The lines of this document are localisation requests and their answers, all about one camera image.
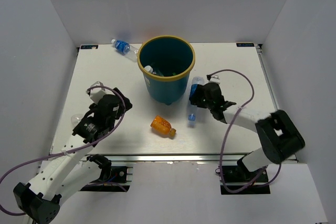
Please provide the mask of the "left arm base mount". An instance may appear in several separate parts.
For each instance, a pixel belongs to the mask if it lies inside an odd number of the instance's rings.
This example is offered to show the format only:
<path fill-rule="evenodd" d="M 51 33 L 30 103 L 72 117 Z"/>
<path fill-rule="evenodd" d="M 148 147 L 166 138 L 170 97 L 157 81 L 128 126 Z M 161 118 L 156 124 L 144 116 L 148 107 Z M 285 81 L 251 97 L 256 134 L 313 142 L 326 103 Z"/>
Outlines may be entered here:
<path fill-rule="evenodd" d="M 100 154 L 88 156 L 86 162 L 94 162 L 98 164 L 100 175 L 97 179 L 81 188 L 81 191 L 126 193 L 129 190 L 131 167 L 125 165 L 113 165 L 112 161 Z"/>

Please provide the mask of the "green plastic soda bottle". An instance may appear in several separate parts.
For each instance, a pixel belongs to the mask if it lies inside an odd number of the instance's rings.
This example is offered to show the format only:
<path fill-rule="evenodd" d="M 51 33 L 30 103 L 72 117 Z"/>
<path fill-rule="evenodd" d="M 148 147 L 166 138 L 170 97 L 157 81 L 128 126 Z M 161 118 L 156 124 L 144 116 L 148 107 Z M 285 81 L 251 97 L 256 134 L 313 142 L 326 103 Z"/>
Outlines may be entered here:
<path fill-rule="evenodd" d="M 156 73 L 158 76 L 161 76 L 161 77 L 172 77 L 172 76 L 177 75 L 177 72 L 172 71 L 172 70 L 167 70 L 167 69 L 157 70 Z"/>

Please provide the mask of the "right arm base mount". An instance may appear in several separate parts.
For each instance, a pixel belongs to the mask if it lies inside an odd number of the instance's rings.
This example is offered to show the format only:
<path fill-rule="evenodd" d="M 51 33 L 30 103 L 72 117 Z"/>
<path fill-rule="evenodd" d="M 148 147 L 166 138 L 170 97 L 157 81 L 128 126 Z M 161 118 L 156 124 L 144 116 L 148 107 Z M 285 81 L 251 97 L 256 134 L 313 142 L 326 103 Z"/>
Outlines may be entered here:
<path fill-rule="evenodd" d="M 238 166 L 223 166 L 223 175 L 226 186 L 229 190 L 238 190 L 257 176 L 258 171 L 249 175 L 243 173 Z M 254 181 L 252 185 L 246 189 L 236 193 L 237 195 L 269 195 L 271 193 L 269 185 L 262 186 L 269 181 L 266 171 Z"/>

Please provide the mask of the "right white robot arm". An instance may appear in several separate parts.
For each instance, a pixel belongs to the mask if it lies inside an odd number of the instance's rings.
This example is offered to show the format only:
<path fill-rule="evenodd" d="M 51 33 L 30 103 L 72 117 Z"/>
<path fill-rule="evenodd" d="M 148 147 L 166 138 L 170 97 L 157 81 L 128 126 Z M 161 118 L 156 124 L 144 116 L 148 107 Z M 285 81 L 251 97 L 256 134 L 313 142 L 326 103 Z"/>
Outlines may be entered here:
<path fill-rule="evenodd" d="M 247 182 L 256 172 L 270 164 L 283 161 L 305 147 L 305 141 L 284 110 L 272 113 L 260 112 L 226 101 L 219 84 L 193 84 L 189 101 L 191 105 L 208 109 L 217 121 L 237 125 L 255 132 L 261 148 L 237 161 L 237 175 Z"/>

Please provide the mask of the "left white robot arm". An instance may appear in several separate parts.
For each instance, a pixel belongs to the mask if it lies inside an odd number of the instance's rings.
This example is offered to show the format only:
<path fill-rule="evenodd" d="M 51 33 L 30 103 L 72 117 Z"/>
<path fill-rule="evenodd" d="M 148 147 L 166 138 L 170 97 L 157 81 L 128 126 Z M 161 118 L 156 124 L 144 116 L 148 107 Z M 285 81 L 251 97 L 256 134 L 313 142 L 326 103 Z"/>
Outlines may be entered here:
<path fill-rule="evenodd" d="M 59 156 L 27 183 L 18 183 L 14 196 L 21 209 L 36 223 L 50 223 L 61 205 L 90 183 L 110 184 L 111 161 L 96 154 L 87 157 L 81 168 L 77 164 L 120 124 L 132 104 L 118 88 L 111 89 L 96 82 L 87 90 L 93 103 L 74 127 Z"/>

